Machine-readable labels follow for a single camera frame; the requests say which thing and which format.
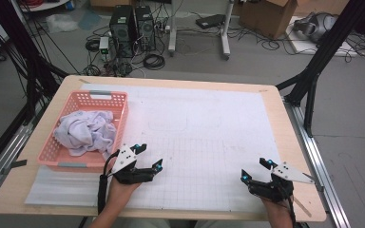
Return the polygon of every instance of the black aluminum pole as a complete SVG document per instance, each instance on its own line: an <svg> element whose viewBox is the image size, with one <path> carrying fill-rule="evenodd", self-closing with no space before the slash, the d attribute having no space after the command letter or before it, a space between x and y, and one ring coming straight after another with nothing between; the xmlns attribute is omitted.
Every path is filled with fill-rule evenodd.
<svg viewBox="0 0 365 228"><path fill-rule="evenodd" d="M318 77L363 15L365 15L365 0L350 0L308 66L299 75L277 85L279 90L295 85L292 91L285 96L286 102L291 105L299 106L307 94L304 128L309 137L313 137L311 125Z"/></svg>

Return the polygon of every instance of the pink plastic basket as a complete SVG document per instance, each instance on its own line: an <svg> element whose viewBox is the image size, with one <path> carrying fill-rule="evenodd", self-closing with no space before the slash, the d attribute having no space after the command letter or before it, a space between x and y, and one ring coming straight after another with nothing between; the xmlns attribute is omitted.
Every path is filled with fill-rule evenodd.
<svg viewBox="0 0 365 228"><path fill-rule="evenodd" d="M112 111L113 123L117 133L111 153L120 148L128 114L127 94L125 92L76 90L69 94L65 106L38 156L38 162L47 165L55 171L103 172L106 161L100 152L91 151L86 152L80 157L73 157L69 155L68 149L58 143L53 137L53 130L59 125L60 118L78 110Z"/></svg>

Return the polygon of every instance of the wooden table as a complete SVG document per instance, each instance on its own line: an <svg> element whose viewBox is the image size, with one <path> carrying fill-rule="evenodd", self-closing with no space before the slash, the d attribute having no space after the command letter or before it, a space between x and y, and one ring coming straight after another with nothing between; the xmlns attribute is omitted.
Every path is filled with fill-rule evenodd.
<svg viewBox="0 0 365 228"><path fill-rule="evenodd" d="M37 206L24 204L39 168L37 155L42 149L44 141L48 137L61 108L65 104L67 95L72 90L80 89L83 84L160 86L259 93L265 104L281 160L287 161L302 172L310 174L298 143L297 136L286 113L286 109L283 105L279 92L272 85L242 85L171 80L68 76L62 82L40 123L36 126L28 143L18 158L18 161L27 160L28 164L13 168L0 188L0 214L97 215L97 209L94 207ZM298 221L324 221L326 219L325 210L322 206L320 197L316 187L312 184L295 182L294 206ZM267 219L264 213L248 214L236 212L150 209L124 209L120 217L164 219Z"/></svg>

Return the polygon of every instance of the human hand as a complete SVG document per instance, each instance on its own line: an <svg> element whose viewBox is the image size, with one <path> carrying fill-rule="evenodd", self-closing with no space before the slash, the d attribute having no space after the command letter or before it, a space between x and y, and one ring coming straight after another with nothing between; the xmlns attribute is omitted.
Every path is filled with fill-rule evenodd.
<svg viewBox="0 0 365 228"><path fill-rule="evenodd" d="M263 205L266 208L268 213L269 223L272 228L292 228L293 222L290 217L289 208L287 208L286 203L281 202L272 202L268 199L261 198Z"/></svg>
<svg viewBox="0 0 365 228"><path fill-rule="evenodd" d="M141 184L122 184L115 178L112 179L108 189L108 198L106 206L102 213L90 224L90 228L106 228L111 227L114 220L118 217L121 211L125 208L126 204L132 196L132 193Z"/></svg>
<svg viewBox="0 0 365 228"><path fill-rule="evenodd" d="M129 202L132 193L141 184L122 184L119 183L115 178L112 179L108 190L108 199L106 204L110 204L111 207L121 207L123 209Z"/></svg>

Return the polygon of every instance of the white cloth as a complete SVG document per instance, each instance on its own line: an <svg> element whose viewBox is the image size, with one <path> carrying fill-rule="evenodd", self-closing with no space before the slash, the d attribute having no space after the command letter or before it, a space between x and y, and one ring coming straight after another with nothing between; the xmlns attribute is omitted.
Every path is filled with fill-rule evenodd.
<svg viewBox="0 0 365 228"><path fill-rule="evenodd" d="M94 150L111 153L117 132L112 120L110 111L75 111L61 117L53 135L69 149L71 156L82 156Z"/></svg>

